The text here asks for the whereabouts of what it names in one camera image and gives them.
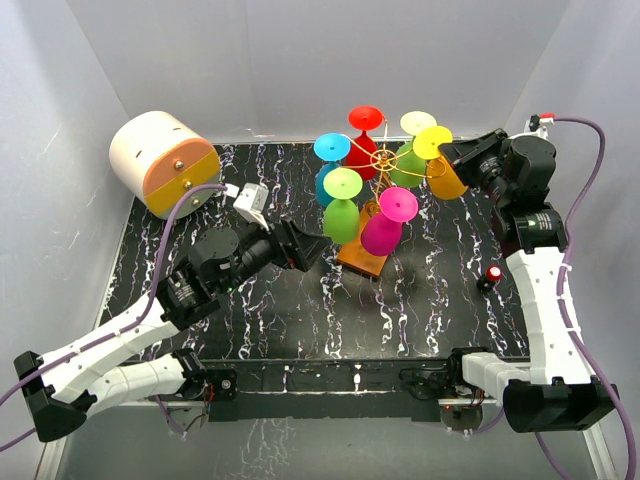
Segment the white drum with coloured lid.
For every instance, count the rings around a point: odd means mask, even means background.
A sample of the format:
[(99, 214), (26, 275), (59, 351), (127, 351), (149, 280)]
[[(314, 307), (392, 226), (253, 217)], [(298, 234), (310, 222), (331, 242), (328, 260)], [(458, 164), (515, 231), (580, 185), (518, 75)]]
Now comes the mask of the white drum with coloured lid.
[(186, 192), (220, 180), (213, 144), (164, 111), (140, 114), (123, 125), (111, 141), (109, 161), (116, 176), (163, 220)]

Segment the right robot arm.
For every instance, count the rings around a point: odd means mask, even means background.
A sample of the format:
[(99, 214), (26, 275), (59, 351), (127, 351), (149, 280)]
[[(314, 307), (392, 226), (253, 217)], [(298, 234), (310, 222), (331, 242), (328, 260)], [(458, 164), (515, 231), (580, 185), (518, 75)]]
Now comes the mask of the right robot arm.
[(578, 323), (567, 289), (557, 288), (569, 241), (560, 214), (547, 202), (556, 149), (535, 135), (498, 129), (439, 148), (462, 184), (494, 203), (492, 230), (512, 276), (529, 340), (522, 369), (486, 348), (456, 348), (448, 358), (447, 388), (466, 397), (480, 389), (501, 404), (518, 433), (582, 431), (614, 402), (573, 339)]

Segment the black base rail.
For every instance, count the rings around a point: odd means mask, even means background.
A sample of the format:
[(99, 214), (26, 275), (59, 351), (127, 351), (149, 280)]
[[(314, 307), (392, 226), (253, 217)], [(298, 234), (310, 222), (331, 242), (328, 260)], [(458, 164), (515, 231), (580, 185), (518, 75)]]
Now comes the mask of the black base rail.
[(211, 360), (201, 388), (167, 394), (191, 402), (212, 422), (264, 418), (409, 418), (437, 422), (445, 411), (467, 410), (480, 419), (495, 399), (456, 390), (443, 360)]

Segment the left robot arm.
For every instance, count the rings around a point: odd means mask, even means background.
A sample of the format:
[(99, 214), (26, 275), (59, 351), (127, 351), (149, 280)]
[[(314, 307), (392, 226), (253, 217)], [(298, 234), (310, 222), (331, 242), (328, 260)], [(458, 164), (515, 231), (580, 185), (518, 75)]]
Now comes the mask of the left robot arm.
[(69, 345), (14, 361), (19, 387), (43, 442), (61, 439), (90, 417), (159, 395), (185, 399), (213, 387), (191, 349), (127, 365), (147, 347), (171, 338), (220, 309), (232, 293), (269, 265), (308, 271), (331, 244), (283, 219), (242, 232), (214, 227), (200, 235), (170, 274), (120, 315)]

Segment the wooden rack base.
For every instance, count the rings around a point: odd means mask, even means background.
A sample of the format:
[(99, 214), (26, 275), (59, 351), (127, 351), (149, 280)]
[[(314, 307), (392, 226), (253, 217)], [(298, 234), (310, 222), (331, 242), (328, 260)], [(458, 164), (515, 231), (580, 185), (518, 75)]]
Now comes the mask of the wooden rack base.
[(358, 235), (353, 241), (342, 245), (336, 257), (339, 264), (374, 279), (380, 277), (388, 257), (369, 253), (362, 246), (361, 234), (369, 220), (379, 212), (380, 209), (374, 200), (369, 200), (364, 204), (360, 211)]

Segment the pink wine glass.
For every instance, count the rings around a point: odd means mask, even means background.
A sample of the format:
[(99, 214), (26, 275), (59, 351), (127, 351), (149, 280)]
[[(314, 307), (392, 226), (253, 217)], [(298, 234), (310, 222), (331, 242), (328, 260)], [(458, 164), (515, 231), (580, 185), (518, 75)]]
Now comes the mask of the pink wine glass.
[(415, 195), (403, 187), (386, 189), (379, 197), (380, 212), (375, 214), (361, 233), (363, 248), (374, 256), (387, 256), (398, 245), (405, 223), (418, 212)]

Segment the green wine glass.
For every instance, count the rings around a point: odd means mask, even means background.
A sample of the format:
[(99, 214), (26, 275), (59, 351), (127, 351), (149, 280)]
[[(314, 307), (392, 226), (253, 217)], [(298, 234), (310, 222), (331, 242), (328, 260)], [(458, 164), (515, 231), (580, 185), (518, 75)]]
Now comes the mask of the green wine glass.
[[(400, 119), (400, 127), (412, 139), (423, 130), (436, 125), (436, 119), (424, 111), (407, 112)], [(413, 151), (412, 139), (397, 150), (393, 161), (395, 168), (390, 171), (391, 181), (408, 189), (419, 186), (425, 180), (427, 170), (425, 160)]]
[(350, 168), (339, 167), (329, 172), (323, 187), (332, 197), (325, 208), (323, 232), (336, 244), (353, 241), (359, 233), (360, 210), (353, 199), (361, 192), (363, 180)]

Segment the small red knob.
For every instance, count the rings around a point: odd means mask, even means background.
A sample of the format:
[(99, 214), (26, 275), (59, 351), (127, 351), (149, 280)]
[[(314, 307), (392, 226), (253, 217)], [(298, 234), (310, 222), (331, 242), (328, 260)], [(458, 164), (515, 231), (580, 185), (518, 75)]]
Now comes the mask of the small red knob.
[(481, 292), (491, 291), (502, 278), (502, 269), (498, 265), (491, 265), (477, 279), (476, 287)]

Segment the red wine glass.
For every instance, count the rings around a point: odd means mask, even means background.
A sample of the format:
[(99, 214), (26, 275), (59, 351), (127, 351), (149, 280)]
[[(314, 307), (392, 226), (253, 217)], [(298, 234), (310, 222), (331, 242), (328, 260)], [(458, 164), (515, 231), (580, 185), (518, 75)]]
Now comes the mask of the red wine glass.
[(377, 146), (368, 132), (378, 128), (383, 121), (383, 113), (377, 107), (369, 105), (355, 107), (348, 115), (349, 124), (359, 130), (360, 135), (352, 140), (345, 165), (354, 167), (354, 171), (363, 181), (371, 180), (377, 172), (374, 167), (371, 167), (371, 164), (376, 162), (371, 155), (377, 150)]

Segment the blue wine glass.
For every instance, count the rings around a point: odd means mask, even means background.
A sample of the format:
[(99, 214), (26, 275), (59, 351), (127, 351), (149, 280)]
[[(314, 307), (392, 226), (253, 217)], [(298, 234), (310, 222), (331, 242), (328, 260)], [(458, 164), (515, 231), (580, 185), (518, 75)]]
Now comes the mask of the blue wine glass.
[(328, 173), (339, 168), (340, 162), (350, 152), (350, 141), (340, 133), (326, 133), (319, 136), (313, 145), (315, 155), (323, 162), (315, 178), (315, 197), (319, 205), (327, 207), (333, 197), (324, 188), (324, 179)]

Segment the orange wine glass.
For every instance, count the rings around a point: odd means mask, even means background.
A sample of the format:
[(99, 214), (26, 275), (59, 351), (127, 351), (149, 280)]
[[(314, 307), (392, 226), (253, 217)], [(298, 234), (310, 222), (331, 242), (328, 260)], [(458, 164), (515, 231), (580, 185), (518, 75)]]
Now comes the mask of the orange wine glass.
[(451, 144), (452, 132), (444, 126), (431, 126), (413, 140), (412, 150), (426, 161), (426, 178), (434, 196), (441, 200), (454, 200), (461, 197), (468, 189), (458, 178), (440, 147)]

